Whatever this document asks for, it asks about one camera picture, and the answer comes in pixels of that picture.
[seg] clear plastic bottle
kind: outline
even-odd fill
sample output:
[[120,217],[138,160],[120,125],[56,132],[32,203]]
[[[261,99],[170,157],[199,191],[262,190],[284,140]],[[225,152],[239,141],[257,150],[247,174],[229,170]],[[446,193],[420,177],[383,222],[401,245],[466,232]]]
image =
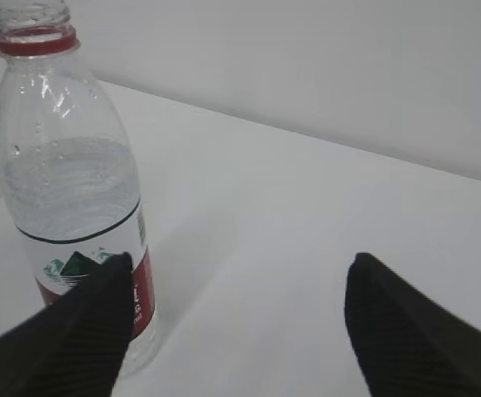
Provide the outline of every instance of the clear plastic bottle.
[[77,58],[69,20],[63,0],[0,3],[0,183],[47,304],[109,255],[132,255],[124,375],[158,345],[137,167],[115,108]]

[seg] bottle neck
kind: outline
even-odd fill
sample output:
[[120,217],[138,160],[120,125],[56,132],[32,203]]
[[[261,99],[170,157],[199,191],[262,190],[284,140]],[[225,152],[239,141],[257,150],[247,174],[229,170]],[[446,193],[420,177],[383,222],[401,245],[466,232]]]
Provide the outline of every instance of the bottle neck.
[[76,57],[76,52],[80,48],[79,41],[76,45],[62,52],[55,52],[48,55],[37,56],[16,56],[6,55],[0,52],[0,56],[5,59],[10,70],[18,73],[48,73],[50,70],[66,69],[70,65],[78,67],[81,65],[79,59]]
[[63,0],[0,2],[0,53],[33,57],[72,49],[76,30]]

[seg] red bottle cap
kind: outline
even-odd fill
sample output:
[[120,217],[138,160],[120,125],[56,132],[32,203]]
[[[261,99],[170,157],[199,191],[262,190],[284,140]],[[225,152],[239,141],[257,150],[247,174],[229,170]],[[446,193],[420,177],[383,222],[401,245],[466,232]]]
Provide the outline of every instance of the red bottle cap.
[[49,55],[70,50],[76,43],[76,30],[67,26],[64,31],[53,26],[36,26],[0,34],[0,52],[11,56]]

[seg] white wall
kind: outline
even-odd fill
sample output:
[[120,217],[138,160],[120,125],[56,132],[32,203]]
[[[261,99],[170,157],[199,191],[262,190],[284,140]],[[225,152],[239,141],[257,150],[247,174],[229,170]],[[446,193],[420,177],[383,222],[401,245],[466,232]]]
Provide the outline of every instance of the white wall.
[[481,0],[68,0],[97,75],[481,179]]

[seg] white surface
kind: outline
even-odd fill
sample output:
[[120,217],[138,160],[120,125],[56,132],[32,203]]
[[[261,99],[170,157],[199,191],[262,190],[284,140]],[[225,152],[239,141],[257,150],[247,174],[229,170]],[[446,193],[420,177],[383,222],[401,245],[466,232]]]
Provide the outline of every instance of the white surface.
[[481,179],[481,0],[68,0],[99,77]]
[[[343,314],[358,251],[481,328],[481,182],[106,87],[166,329],[116,397],[367,396]],[[41,308],[29,269],[0,200],[0,332]]]

